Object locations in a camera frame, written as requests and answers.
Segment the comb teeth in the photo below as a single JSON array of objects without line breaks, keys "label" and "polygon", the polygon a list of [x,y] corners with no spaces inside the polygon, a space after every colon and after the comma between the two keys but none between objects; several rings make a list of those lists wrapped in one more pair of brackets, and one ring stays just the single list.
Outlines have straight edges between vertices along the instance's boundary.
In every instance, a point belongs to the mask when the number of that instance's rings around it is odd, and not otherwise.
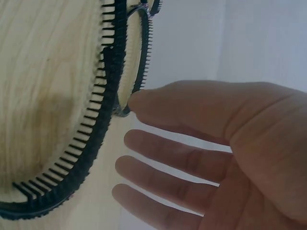
[{"label": "comb teeth", "polygon": [[[63,156],[47,172],[26,182],[12,183],[27,202],[0,202],[0,217],[17,220],[44,216],[68,200],[89,174],[108,130],[125,57],[127,3],[113,1],[101,5],[104,28],[100,32],[104,35],[97,39],[102,53],[95,63],[95,83],[84,121]],[[86,119],[95,119],[95,123],[87,124]]]},{"label": "comb teeth", "polygon": [[[137,73],[136,81],[134,83],[134,87],[132,93],[141,90],[146,81],[149,62],[150,62],[150,50],[152,49],[152,38],[153,38],[153,23],[150,15],[148,15],[148,4],[142,1],[143,4],[133,8],[128,15],[131,16],[134,13],[139,13],[141,17],[141,27],[142,27],[142,48],[141,48],[141,58],[139,64],[139,70]],[[130,109],[128,106],[125,108],[121,108],[118,97],[116,98],[116,102],[114,104],[114,114],[120,117],[125,117],[130,113]]]},{"label": "comb teeth", "polygon": [[150,10],[151,16],[155,16],[157,13],[160,12],[163,5],[163,0],[154,0],[152,8]]}]

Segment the black plastic ring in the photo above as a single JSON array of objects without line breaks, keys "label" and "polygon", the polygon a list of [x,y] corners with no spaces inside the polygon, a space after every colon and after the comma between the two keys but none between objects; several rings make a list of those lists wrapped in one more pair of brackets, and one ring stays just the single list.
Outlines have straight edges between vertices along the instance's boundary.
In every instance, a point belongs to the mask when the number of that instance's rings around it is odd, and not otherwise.
[{"label": "black plastic ring", "polygon": [[91,100],[90,103],[98,104],[101,107],[100,109],[87,108],[87,111],[95,112],[98,116],[84,116],[84,118],[95,121],[95,124],[89,125],[81,123],[81,126],[92,129],[92,132],[86,133],[78,130],[77,132],[87,136],[88,140],[74,138],[75,141],[85,144],[85,147],[80,148],[75,145],[69,145],[71,148],[81,152],[80,155],[68,151],[64,153],[65,156],[72,157],[76,161],[60,157],[58,161],[48,169],[48,172],[42,173],[33,180],[13,183],[13,186],[27,197],[27,201],[21,203],[0,202],[0,217],[17,220],[33,219],[44,216],[69,200],[71,195],[79,189],[80,185],[89,174],[89,169],[92,167],[97,157],[111,120],[120,76],[123,71],[126,49],[126,0],[114,0],[113,4],[104,4],[102,7],[115,9],[113,12],[105,13],[114,15],[114,19],[108,20],[108,22],[111,23],[110,28],[103,28],[103,30],[114,31],[114,42],[107,45],[102,44],[105,47],[101,52],[101,54],[104,55],[104,59],[98,60],[99,62],[105,63],[105,68],[103,70],[105,74],[96,76],[96,79],[104,79],[106,80],[106,84],[94,85],[95,87],[104,88],[103,93],[97,93],[97,95],[100,94],[103,96],[103,99],[101,101]]}]

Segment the finger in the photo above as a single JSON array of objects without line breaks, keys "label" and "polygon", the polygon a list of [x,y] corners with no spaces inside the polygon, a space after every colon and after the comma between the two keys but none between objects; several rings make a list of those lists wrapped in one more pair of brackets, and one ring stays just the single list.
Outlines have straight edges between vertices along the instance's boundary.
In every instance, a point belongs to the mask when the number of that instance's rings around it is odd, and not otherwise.
[{"label": "finger", "polygon": [[198,230],[201,217],[162,205],[127,185],[114,187],[113,197],[131,214],[158,230]]},{"label": "finger", "polygon": [[129,107],[151,126],[229,143],[255,115],[297,92],[268,83],[179,81],[135,93]]},{"label": "finger", "polygon": [[220,183],[226,175],[232,154],[203,150],[141,130],[125,135],[125,144],[143,156],[199,178]]},{"label": "finger", "polygon": [[124,156],[116,162],[117,172],[135,185],[182,207],[204,214],[217,187],[185,181],[133,158]]}]

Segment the palm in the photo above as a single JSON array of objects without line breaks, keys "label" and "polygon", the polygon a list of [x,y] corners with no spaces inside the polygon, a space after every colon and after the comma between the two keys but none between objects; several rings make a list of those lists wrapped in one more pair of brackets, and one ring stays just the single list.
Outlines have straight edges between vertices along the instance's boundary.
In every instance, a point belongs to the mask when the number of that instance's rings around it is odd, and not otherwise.
[{"label": "palm", "polygon": [[281,214],[238,168],[227,170],[200,230],[305,230]]},{"label": "palm", "polygon": [[229,145],[234,155],[132,130],[125,137],[130,149],[220,186],[184,181],[125,156],[117,161],[121,175],[203,218],[126,185],[115,187],[114,197],[159,230],[306,230],[306,98],[271,84],[207,81],[139,93],[130,107],[140,121]]}]

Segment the knuckle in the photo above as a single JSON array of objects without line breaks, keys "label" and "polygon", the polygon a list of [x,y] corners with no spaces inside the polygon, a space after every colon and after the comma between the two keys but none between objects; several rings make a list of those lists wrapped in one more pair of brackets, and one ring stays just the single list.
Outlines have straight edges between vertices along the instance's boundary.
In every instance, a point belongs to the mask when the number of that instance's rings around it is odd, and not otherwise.
[{"label": "knuckle", "polygon": [[177,219],[177,212],[174,210],[170,210],[164,218],[163,222],[164,230],[173,229],[176,219]]},{"label": "knuckle", "polygon": [[175,196],[178,200],[183,201],[186,199],[187,194],[189,192],[190,183],[183,182],[176,188]]},{"label": "knuckle", "polygon": [[201,163],[201,150],[192,149],[185,158],[184,170],[194,173],[198,170]]}]

